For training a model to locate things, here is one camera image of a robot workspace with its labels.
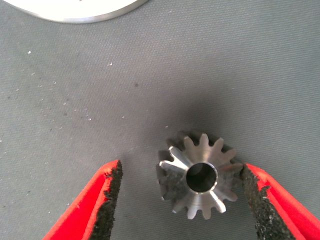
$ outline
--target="white disc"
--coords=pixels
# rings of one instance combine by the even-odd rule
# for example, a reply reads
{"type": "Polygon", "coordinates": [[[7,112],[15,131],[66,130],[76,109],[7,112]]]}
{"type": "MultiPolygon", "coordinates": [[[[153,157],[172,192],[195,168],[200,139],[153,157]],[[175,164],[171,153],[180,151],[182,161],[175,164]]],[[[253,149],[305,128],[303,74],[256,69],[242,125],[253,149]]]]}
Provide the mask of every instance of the white disc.
{"type": "Polygon", "coordinates": [[[60,23],[94,23],[126,14],[148,0],[4,0],[16,8],[60,23]]]}

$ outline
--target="center hole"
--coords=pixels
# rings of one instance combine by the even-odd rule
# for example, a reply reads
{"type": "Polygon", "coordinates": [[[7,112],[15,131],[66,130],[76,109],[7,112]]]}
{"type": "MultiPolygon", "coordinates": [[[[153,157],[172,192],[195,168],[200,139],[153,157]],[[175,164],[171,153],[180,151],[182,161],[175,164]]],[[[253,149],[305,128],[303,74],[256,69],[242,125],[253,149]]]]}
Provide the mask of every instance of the center hole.
{"type": "Polygon", "coordinates": [[[206,163],[197,163],[190,167],[186,173],[186,183],[189,188],[198,193],[203,193],[210,190],[217,176],[214,168],[206,163]]]}

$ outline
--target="gray surface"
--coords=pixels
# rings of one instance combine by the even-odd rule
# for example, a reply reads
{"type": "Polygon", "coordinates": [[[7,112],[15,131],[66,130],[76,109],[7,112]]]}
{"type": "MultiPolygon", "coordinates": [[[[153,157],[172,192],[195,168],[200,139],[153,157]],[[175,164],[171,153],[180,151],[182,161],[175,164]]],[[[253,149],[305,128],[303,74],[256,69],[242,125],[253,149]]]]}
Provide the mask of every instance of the gray surface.
{"type": "Polygon", "coordinates": [[[299,2],[150,0],[88,25],[0,2],[0,238],[40,239],[120,158],[113,240],[255,239],[243,194],[208,221],[160,201],[157,151],[190,128],[319,218],[320,1],[299,2]]]}

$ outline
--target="spur gear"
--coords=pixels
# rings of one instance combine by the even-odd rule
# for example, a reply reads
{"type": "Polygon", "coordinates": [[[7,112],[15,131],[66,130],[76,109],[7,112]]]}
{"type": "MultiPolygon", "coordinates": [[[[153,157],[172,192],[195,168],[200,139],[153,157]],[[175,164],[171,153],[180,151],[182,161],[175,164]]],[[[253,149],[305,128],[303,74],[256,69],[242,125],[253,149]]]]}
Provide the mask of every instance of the spur gear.
{"type": "Polygon", "coordinates": [[[208,135],[202,133],[195,145],[189,136],[183,138],[184,147],[169,147],[173,161],[161,160],[157,166],[158,183],[163,200],[171,200],[172,212],[187,208],[187,218],[193,219],[198,210],[211,218],[211,208],[224,213],[225,199],[236,201],[232,192],[234,175],[243,169],[242,163],[231,163],[236,151],[222,152],[224,140],[209,145],[208,135]]]}

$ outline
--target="gear tooth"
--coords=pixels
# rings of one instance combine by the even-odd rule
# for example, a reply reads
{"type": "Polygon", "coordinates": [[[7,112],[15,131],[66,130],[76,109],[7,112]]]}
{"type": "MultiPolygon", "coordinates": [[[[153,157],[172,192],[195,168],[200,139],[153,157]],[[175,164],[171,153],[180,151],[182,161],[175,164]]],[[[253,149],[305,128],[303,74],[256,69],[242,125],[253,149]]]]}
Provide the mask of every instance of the gear tooth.
{"type": "Polygon", "coordinates": [[[182,202],[176,201],[176,202],[173,204],[172,212],[176,214],[176,213],[180,212],[184,207],[185,207],[185,206],[183,205],[182,202]]]}
{"type": "Polygon", "coordinates": [[[234,163],[234,164],[228,164],[226,166],[223,166],[220,168],[221,171],[236,174],[239,173],[244,168],[244,165],[242,163],[234,163]]]}
{"type": "Polygon", "coordinates": [[[229,189],[219,189],[219,188],[215,188],[214,193],[218,196],[219,199],[227,199],[230,202],[235,202],[238,199],[238,196],[231,190],[229,189]]]}
{"type": "Polygon", "coordinates": [[[224,147],[224,139],[219,138],[215,143],[213,144],[213,150],[221,152],[222,148],[224,147]]]}
{"type": "Polygon", "coordinates": [[[210,195],[214,200],[214,207],[218,210],[219,213],[224,213],[226,211],[226,205],[224,202],[216,195],[216,193],[212,190],[210,191],[210,195]]]}
{"type": "Polygon", "coordinates": [[[188,213],[187,213],[187,216],[188,216],[188,219],[194,219],[195,216],[197,215],[197,211],[198,209],[195,207],[195,206],[191,206],[190,208],[188,208],[188,213]]]}
{"type": "Polygon", "coordinates": [[[209,147],[209,138],[208,135],[205,133],[202,133],[200,139],[199,139],[199,146],[201,147],[209,147]]]}
{"type": "Polygon", "coordinates": [[[211,207],[201,209],[203,218],[209,220],[211,218],[211,207]]]}
{"type": "Polygon", "coordinates": [[[160,192],[161,192],[161,196],[165,195],[167,193],[167,186],[160,185],[160,192]]]}
{"type": "Polygon", "coordinates": [[[158,179],[158,183],[159,183],[160,185],[165,185],[165,184],[167,183],[167,177],[166,177],[166,176],[160,177],[160,178],[158,179]]]}
{"type": "Polygon", "coordinates": [[[163,160],[159,162],[159,166],[163,169],[163,170],[168,170],[172,167],[173,162],[172,161],[168,161],[168,160],[163,160]]]}
{"type": "Polygon", "coordinates": [[[195,147],[194,141],[192,141],[192,139],[189,136],[185,136],[183,138],[183,145],[184,145],[185,150],[190,150],[195,147]]]}
{"type": "Polygon", "coordinates": [[[223,155],[226,159],[228,159],[228,161],[230,161],[237,155],[237,151],[235,149],[230,149],[226,151],[223,155]]]}
{"type": "Polygon", "coordinates": [[[163,200],[170,200],[170,199],[172,199],[172,194],[170,194],[169,192],[166,192],[162,195],[162,199],[163,200]]]}

